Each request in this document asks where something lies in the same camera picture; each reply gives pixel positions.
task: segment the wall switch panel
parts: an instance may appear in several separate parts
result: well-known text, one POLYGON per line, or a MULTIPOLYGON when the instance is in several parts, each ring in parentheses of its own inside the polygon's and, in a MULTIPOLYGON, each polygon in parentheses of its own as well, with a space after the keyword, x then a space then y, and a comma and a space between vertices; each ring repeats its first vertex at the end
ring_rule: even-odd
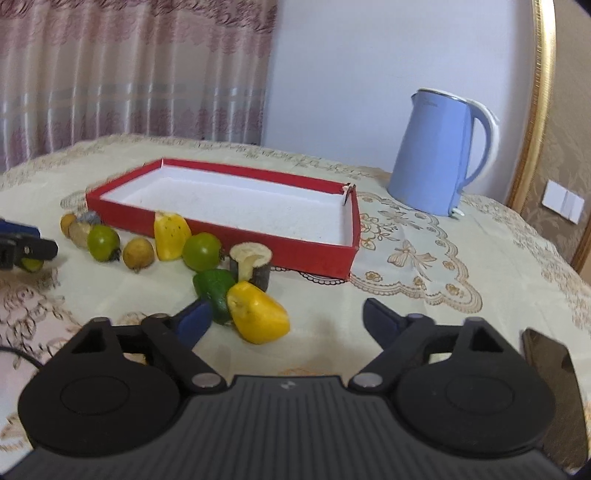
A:
POLYGON ((542 198, 542 205, 573 223, 579 223, 585 200, 568 191, 562 185, 549 180, 542 198))

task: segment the table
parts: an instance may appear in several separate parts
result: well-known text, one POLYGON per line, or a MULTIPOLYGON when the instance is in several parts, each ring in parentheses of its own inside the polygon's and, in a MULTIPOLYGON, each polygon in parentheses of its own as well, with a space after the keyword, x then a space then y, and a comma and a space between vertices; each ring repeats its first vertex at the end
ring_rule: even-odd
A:
MULTIPOLYGON (((122 262, 94 262, 59 228, 66 211, 84 211, 88 188, 161 157, 357 185, 362 240, 350 281, 275 269, 268 293, 291 316, 286 337, 256 346, 228 327, 213 325, 195 348, 227 380, 236 374, 339 374, 348 380, 381 351, 361 323, 363 301, 377 297, 401 314, 424 313, 438 323, 461 325, 466 316, 482 316, 516 348, 526 327, 556 338, 570 349, 586 402, 591 287, 517 213, 467 195, 461 204, 464 218, 434 217, 393 200, 385 190, 388 174, 380 169, 250 145, 113 135, 0 176, 0 216, 39 227, 60 247, 58 257, 38 274, 0 274, 3 343, 26 346, 44 362, 92 317, 133 324, 147 314, 174 314, 195 299, 191 271, 182 261, 157 262, 134 274, 122 262)), ((131 236, 121 233, 123 242, 131 236)), ((33 374, 26 362, 0 355, 0 471, 30 449, 16 404, 33 374)))

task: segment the red tray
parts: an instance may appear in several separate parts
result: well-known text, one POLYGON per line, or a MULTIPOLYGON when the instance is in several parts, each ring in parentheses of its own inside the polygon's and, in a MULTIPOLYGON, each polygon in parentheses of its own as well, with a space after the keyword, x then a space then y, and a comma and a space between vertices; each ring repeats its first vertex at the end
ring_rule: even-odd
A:
POLYGON ((361 226, 355 187, 345 195, 346 185, 163 158, 91 190, 86 201, 116 228, 153 237, 155 211, 177 212, 193 234, 214 234, 226 252, 259 242, 273 251, 277 267, 347 280, 361 226))

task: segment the blue kettle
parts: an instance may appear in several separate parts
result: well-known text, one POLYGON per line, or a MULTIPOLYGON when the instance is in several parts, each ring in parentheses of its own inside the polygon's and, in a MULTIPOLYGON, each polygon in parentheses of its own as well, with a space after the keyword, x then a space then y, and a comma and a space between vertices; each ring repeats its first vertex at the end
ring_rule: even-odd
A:
POLYGON ((457 95, 421 88, 402 139, 388 193, 433 215, 463 215, 462 188, 490 171, 499 150, 499 122, 484 105, 457 95), (474 119, 486 132, 484 155, 468 178, 474 119))

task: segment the curtain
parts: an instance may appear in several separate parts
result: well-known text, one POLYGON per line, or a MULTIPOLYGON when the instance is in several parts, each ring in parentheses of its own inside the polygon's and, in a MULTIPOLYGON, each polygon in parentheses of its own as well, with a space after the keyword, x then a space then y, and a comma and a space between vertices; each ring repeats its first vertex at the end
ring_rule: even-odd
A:
POLYGON ((0 0, 0 172, 120 132, 257 144, 277 0, 0 0))

